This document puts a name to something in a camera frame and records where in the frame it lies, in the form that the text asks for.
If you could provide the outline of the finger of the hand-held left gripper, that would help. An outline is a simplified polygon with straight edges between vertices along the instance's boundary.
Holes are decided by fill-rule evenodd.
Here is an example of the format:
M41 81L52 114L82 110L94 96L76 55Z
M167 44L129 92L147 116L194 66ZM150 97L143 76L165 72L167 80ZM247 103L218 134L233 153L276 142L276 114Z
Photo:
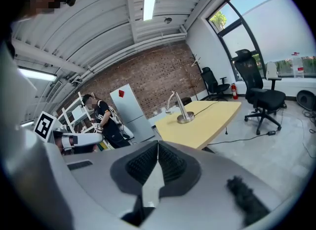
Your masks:
M99 144L103 141L102 133L79 133L78 134L78 147L90 146Z

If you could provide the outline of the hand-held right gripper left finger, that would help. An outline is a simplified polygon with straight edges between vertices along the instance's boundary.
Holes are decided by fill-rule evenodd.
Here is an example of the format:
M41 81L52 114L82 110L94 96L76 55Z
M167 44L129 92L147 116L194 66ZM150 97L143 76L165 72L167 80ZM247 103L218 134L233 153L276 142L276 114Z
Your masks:
M146 201L146 192L158 198L158 189L149 187L157 165L158 143L147 141L134 146L67 155L63 160L81 188L108 213L119 219L146 219L155 210Z

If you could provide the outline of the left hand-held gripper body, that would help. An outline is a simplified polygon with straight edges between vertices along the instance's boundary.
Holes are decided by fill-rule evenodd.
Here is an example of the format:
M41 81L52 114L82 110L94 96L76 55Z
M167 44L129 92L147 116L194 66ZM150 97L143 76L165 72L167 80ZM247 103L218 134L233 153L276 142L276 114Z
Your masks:
M61 154L74 154L74 136L56 117L41 112L34 126L34 132L43 142L57 146Z

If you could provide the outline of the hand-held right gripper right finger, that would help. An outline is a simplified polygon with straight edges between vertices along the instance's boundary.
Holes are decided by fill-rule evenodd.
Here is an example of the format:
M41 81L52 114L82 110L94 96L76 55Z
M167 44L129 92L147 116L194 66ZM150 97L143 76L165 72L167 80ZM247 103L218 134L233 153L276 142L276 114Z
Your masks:
M270 210L281 204L277 192L234 161L214 153L176 143L176 149L194 157L201 176L184 196L164 197L144 222L146 230L239 230L243 213L227 188L227 180L242 177L254 194Z

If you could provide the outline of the silver desk lamp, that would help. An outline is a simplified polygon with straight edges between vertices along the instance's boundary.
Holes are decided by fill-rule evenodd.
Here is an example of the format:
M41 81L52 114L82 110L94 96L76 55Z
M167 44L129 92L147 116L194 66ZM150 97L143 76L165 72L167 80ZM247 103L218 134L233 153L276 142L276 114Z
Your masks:
M195 114L193 112L186 111L179 94L176 91L172 91L172 94L170 95L168 101L167 101L167 108L165 110L166 114L171 114L171 108L170 108L170 101L172 97L175 96L178 101L178 106L180 108L181 114L177 117L177 122L179 124L185 124L193 121L195 119Z

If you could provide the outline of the white metal shelf rack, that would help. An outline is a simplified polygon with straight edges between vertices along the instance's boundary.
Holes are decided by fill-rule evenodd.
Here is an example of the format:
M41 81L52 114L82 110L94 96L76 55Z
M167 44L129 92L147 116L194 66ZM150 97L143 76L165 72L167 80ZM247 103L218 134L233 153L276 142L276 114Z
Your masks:
M85 114L83 114L78 120L74 120L72 110L79 105L85 108ZM92 115L93 110L90 110L88 107L83 105L82 94L78 92L78 97L67 108L62 108L62 113L58 117L58 120L73 133L93 133L95 128L92 123Z

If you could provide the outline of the white box appliance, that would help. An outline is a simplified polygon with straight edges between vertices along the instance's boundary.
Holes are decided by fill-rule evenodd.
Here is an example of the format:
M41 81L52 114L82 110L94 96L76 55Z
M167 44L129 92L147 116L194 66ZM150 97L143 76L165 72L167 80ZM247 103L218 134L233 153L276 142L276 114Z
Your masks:
M72 116L74 120L78 120L83 114L85 114L85 108L82 107L81 105L75 107L72 110Z

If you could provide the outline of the white plastic device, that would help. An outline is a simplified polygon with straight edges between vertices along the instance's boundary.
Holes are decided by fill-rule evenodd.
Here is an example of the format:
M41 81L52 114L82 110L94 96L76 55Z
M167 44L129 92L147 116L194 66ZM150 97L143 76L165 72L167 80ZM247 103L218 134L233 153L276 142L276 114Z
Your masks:
M134 134L125 125L122 124L119 129L125 140L134 138Z

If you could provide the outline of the white cabinet with red sign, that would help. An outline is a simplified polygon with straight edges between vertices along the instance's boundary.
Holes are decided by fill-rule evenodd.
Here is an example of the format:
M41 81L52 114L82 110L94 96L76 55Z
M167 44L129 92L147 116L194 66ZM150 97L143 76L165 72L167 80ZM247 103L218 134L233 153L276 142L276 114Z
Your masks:
M130 139L132 142L141 143L155 136L129 84L114 90L110 96L120 122L134 134L134 138Z

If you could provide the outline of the yellow wooden table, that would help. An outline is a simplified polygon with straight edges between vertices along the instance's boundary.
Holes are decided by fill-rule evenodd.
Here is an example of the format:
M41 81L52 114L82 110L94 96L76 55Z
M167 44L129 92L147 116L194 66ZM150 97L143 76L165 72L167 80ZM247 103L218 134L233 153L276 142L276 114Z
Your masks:
M156 121L155 126L164 141L201 150L227 127L241 109L241 102L193 101L185 109L194 112L193 121L179 124L180 113L175 112Z

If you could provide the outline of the black mesh office chair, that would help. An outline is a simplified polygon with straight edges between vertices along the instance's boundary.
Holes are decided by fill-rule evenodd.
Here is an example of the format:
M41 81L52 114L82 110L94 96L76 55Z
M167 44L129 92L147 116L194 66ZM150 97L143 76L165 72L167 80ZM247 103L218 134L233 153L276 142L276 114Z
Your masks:
M270 79L272 81L271 89L264 89L263 80L252 53L247 49L241 49L236 51L236 54L237 59L234 66L246 85L245 99L255 109L255 113L246 115L244 121L248 121L251 117L260 118L256 129L257 136L261 133L260 128L265 119L274 123L277 126L276 130L280 131L281 124L271 117L270 113L276 114L277 110L282 108L285 103L286 94L275 90L275 82L281 78Z

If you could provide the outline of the wooden coat rack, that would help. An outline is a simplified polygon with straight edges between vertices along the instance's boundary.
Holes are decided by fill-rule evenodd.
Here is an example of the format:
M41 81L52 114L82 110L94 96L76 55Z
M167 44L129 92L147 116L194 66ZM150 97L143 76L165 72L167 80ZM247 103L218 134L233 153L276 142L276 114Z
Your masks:
M199 84L199 75L200 75L200 67L199 67L199 59L196 59L196 55L192 53L191 59L192 59L192 64L191 64L191 71L189 73L189 78L190 78L190 86L194 92L194 95L196 97L196 100L198 100L198 84Z

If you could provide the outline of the white bag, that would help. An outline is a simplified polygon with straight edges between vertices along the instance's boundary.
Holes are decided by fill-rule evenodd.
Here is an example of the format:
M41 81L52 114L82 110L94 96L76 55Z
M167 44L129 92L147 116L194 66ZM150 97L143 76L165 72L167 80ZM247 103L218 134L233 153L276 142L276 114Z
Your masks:
M266 65L266 79L278 78L276 64L274 62L268 62Z

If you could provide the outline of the grey round appliance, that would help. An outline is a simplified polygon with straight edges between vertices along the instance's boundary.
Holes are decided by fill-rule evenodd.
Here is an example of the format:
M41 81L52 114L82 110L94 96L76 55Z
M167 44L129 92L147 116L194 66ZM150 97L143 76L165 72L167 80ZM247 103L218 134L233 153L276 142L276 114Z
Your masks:
M316 111L316 95L308 90L301 90L296 96L297 103L307 111Z

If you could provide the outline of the clear jug red label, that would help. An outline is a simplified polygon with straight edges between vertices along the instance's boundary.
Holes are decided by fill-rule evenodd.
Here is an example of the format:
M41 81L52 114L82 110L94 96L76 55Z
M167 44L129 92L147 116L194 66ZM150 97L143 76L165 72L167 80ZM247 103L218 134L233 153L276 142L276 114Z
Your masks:
M304 78L304 67L300 53L292 53L293 76L295 78Z

